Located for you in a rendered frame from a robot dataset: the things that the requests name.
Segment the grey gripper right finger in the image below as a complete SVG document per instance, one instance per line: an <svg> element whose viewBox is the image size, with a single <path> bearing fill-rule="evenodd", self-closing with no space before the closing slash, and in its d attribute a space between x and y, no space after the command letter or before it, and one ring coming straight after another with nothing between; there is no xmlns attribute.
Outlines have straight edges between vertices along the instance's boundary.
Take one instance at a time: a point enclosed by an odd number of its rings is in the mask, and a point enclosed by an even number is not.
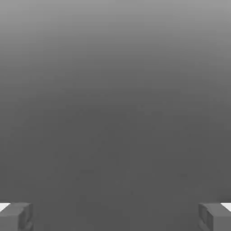
<svg viewBox="0 0 231 231"><path fill-rule="evenodd" d="M231 203L199 203L201 231L231 231Z"/></svg>

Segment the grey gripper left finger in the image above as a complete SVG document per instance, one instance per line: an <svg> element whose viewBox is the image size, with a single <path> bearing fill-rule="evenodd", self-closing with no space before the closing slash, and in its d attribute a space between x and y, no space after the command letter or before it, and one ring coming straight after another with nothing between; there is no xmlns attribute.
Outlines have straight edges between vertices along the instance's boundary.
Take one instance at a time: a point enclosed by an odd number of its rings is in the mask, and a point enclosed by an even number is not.
<svg viewBox="0 0 231 231"><path fill-rule="evenodd" d="M33 204L0 203L0 231L34 231Z"/></svg>

